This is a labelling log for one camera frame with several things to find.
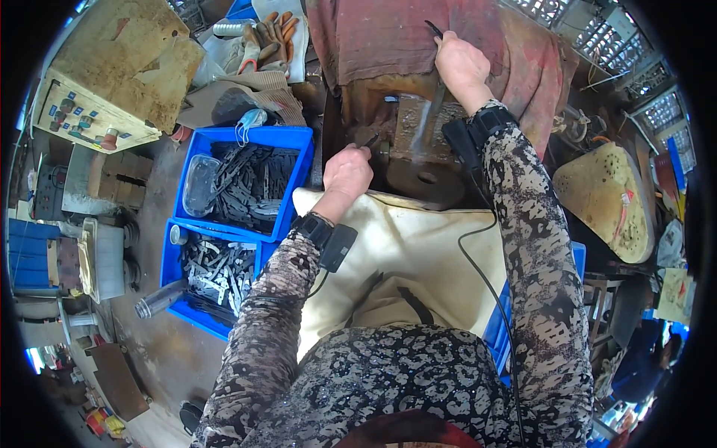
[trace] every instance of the switch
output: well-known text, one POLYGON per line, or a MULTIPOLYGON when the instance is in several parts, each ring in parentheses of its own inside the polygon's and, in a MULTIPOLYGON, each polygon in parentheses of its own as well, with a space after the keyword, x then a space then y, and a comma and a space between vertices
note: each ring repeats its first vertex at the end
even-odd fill
POLYGON ((72 126, 67 133, 72 137, 80 138, 82 137, 82 128, 80 126, 72 126))
POLYGON ((79 126, 83 129, 88 129, 92 125, 92 117, 89 115, 83 115, 80 118, 79 126))
POLYGON ((120 131, 114 129, 114 128, 108 128, 107 132, 105 133, 105 137, 102 139, 102 143, 100 143, 100 146, 102 146, 107 151, 114 151, 117 149, 117 136, 120 134, 120 131))
POLYGON ((75 108, 75 102, 69 98, 65 98, 60 103, 60 110, 64 113, 70 113, 70 112, 72 112, 72 109, 74 109, 74 108, 75 108))
POLYGON ((57 110, 54 113, 54 120, 57 121, 59 124, 62 124, 65 121, 65 118, 67 118, 67 114, 62 112, 61 110, 57 110))

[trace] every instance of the plastic bottle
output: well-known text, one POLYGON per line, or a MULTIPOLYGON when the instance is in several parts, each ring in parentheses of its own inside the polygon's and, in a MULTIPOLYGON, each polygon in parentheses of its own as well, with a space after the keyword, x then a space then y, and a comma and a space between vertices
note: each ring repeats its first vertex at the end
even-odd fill
POLYGON ((169 283, 143 297, 135 304, 135 312, 140 319, 149 319, 156 316, 162 310, 169 308, 186 289, 186 279, 180 279, 169 283))
POLYGON ((243 36, 244 24, 254 24, 253 19, 227 19, 223 18, 212 26, 214 36, 243 36))

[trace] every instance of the grinding wheel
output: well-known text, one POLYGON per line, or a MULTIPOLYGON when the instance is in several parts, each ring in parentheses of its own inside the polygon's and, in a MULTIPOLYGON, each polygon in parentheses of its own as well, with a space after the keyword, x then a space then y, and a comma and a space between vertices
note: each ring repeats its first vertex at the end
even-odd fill
POLYGON ((557 169, 553 185, 565 208, 626 263, 652 254, 655 235, 640 172, 625 149, 606 143, 557 169))
POLYGON ((447 210, 465 195, 458 175, 438 163, 393 159, 386 170, 386 181, 402 194, 427 203, 426 210, 447 210))

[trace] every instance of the control panel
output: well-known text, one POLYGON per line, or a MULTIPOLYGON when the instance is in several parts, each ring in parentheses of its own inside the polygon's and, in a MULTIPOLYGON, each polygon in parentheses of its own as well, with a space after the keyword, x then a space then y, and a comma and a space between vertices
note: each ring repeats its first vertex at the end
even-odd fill
POLYGON ((114 153, 161 137, 159 130, 79 87, 46 78, 43 90, 47 93, 41 91, 38 98, 42 110, 35 114, 35 125, 74 143, 114 153))

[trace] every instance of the patterned long sleeve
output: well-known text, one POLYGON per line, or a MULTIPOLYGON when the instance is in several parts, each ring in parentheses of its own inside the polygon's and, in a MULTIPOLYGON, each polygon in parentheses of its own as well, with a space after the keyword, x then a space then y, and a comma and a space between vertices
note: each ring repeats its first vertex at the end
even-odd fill
POLYGON ((318 258, 313 243, 295 231, 269 258, 229 332, 192 447, 238 446, 261 412, 289 389, 295 378, 302 299, 318 273, 318 258))
MULTIPOLYGON (((505 107, 491 100, 486 107, 505 107)), ((514 125, 486 143, 484 175, 503 236, 521 404, 553 442, 585 445, 592 374, 587 318, 565 215, 514 125)))

